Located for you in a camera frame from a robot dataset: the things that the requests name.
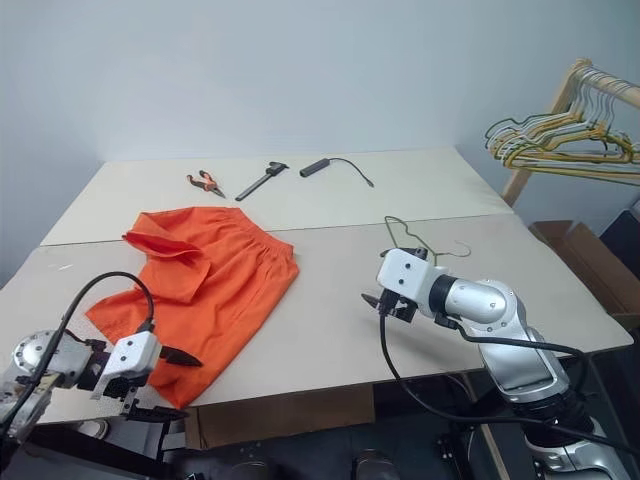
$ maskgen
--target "metal tool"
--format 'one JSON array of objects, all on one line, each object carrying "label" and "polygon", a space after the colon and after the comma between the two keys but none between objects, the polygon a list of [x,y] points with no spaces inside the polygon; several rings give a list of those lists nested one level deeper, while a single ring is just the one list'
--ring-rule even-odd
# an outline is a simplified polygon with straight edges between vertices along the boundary
[{"label": "metal tool", "polygon": [[249,188],[247,188],[240,195],[238,195],[236,197],[236,202],[240,202],[240,201],[244,200],[245,198],[247,198],[260,185],[262,185],[264,182],[269,180],[271,177],[275,177],[276,175],[278,175],[285,168],[289,168],[289,166],[285,165],[284,163],[280,163],[280,162],[269,162],[269,167],[265,170],[266,175],[264,177],[262,177],[260,180],[258,180],[257,182],[255,182],[253,185],[251,185]]},{"label": "metal tool", "polygon": [[225,194],[222,193],[222,190],[220,190],[220,187],[218,187],[218,182],[216,182],[208,172],[205,172],[204,170],[200,170],[198,174],[204,179],[204,182],[200,182],[194,179],[193,175],[187,175],[187,180],[189,180],[189,183],[191,185],[193,185],[194,187],[201,188],[205,192],[212,192],[222,198],[227,198]]}]

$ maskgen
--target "elastic waistband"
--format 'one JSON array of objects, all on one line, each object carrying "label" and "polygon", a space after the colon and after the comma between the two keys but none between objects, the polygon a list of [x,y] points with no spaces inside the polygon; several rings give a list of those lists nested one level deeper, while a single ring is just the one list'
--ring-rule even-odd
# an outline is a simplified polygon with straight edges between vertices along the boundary
[{"label": "elastic waistband", "polygon": [[293,256],[293,245],[285,243],[269,235],[267,232],[253,223],[251,219],[249,219],[249,217],[247,217],[239,208],[219,208],[220,210],[224,211],[225,216],[233,221],[233,223],[239,229],[249,233],[257,242],[261,243],[270,250]]}]

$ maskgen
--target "white tabletop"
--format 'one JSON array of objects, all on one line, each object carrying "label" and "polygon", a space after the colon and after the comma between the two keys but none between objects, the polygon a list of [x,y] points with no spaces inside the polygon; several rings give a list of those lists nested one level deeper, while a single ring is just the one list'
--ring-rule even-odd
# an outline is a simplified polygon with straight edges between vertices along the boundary
[{"label": "white tabletop", "polygon": [[[355,162],[370,188],[344,162],[302,178],[301,168],[329,156]],[[269,161],[291,168],[242,202],[234,198],[264,174]],[[222,199],[190,185],[208,171]],[[42,241],[42,245],[119,240],[140,212],[190,206],[241,207],[264,230],[380,223],[508,213],[511,209],[453,148],[253,158],[105,163]]]},{"label": "white tabletop", "polygon": [[[467,258],[441,257],[452,274],[494,278],[523,300],[527,320],[547,340],[595,351],[629,345],[631,337],[584,285],[513,214],[421,221],[411,224],[438,250],[463,250]],[[275,232],[295,247],[300,275],[267,322],[195,405],[388,380],[380,352],[378,319],[360,293],[379,294],[380,251],[391,242],[384,225]],[[406,246],[415,246],[407,239]],[[55,328],[75,293],[107,270],[139,271],[144,256],[115,241],[40,247],[0,291],[3,334],[0,371],[25,335]],[[82,315],[105,295],[129,288],[125,280],[99,285],[70,328],[103,338]],[[417,314],[412,324],[389,321],[389,348],[402,375],[430,375],[482,367],[477,347],[458,333]],[[167,405],[147,386],[141,406]],[[43,420],[71,421],[116,415],[120,403],[89,400],[88,392],[57,389]]]}]

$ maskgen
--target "white wall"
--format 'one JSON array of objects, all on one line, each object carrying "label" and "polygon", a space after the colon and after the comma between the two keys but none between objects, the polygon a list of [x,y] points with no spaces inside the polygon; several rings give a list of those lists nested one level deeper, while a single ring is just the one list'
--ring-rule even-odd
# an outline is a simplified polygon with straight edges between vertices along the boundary
[{"label": "white wall", "polygon": [[[455,145],[500,190],[508,172],[483,150],[488,125],[545,111],[579,56],[640,83],[637,0],[5,0],[1,9],[0,281],[102,161]],[[638,130],[638,118],[626,128]],[[599,231],[636,194],[537,176],[517,210]]]}]

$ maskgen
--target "green wire hanger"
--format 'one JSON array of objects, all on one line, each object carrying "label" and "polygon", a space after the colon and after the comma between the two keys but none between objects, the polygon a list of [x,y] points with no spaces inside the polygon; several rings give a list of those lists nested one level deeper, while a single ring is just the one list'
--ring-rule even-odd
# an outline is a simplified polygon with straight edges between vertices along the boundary
[{"label": "green wire hanger", "polygon": [[431,253],[431,255],[433,255],[433,264],[434,265],[438,265],[438,257],[441,256],[445,256],[445,255],[449,255],[452,257],[459,257],[459,258],[464,258],[464,257],[468,257],[469,255],[471,255],[471,248],[469,247],[469,245],[466,245],[458,240],[454,240],[454,242],[464,246],[467,248],[467,253],[464,254],[458,254],[458,253],[453,253],[453,252],[436,252],[433,248],[431,248],[429,245],[427,245],[427,242],[425,242],[419,235],[416,235],[415,233],[411,233],[409,231],[409,225],[407,224],[407,222],[405,222],[404,220],[399,219],[398,217],[393,217],[391,215],[385,215],[384,217],[384,224],[387,227],[387,232],[389,232],[389,236],[391,237],[391,241],[393,242],[393,246],[395,248],[400,248],[400,246],[398,245],[398,242],[396,241],[396,237],[393,235],[393,231],[391,230],[391,223],[390,220],[393,220],[397,223],[399,223],[400,225],[402,225],[404,227],[404,233],[412,238],[415,238],[416,240],[418,240],[418,242],[420,243],[420,245],[422,245],[424,248],[427,249],[428,252]]}]

